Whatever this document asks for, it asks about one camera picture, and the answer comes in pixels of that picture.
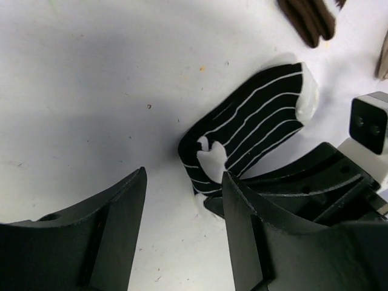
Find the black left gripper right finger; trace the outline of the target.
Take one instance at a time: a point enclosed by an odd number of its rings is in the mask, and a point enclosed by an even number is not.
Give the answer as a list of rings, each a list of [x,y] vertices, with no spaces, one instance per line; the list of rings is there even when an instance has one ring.
[[[229,173],[222,195],[236,290],[387,289],[387,221],[377,214],[324,226]]]

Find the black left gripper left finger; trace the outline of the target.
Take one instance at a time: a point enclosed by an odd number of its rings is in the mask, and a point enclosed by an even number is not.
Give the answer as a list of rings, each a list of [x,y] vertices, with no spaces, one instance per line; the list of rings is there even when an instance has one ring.
[[[1,225],[2,290],[127,290],[147,187],[139,168],[37,221]]]

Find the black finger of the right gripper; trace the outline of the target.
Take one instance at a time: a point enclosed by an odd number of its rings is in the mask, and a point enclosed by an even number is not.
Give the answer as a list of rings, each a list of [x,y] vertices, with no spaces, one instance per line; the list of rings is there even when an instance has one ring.
[[[382,220],[380,183],[328,142],[280,169],[251,178],[230,175],[256,196],[321,225]]]

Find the black white striped ankle sock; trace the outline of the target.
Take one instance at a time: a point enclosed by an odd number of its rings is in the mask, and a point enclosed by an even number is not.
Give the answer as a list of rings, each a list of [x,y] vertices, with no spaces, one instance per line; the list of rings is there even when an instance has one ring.
[[[178,155],[204,207],[222,217],[223,173],[245,174],[312,119],[318,100],[305,62],[278,64],[254,74],[196,122]]]

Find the beige red reindeer sock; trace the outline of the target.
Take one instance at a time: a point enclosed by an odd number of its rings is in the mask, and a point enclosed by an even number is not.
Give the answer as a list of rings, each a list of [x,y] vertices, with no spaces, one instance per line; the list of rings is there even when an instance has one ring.
[[[385,81],[387,79],[387,71],[388,71],[388,33],[386,33],[380,56],[376,65],[375,77],[380,81]]]

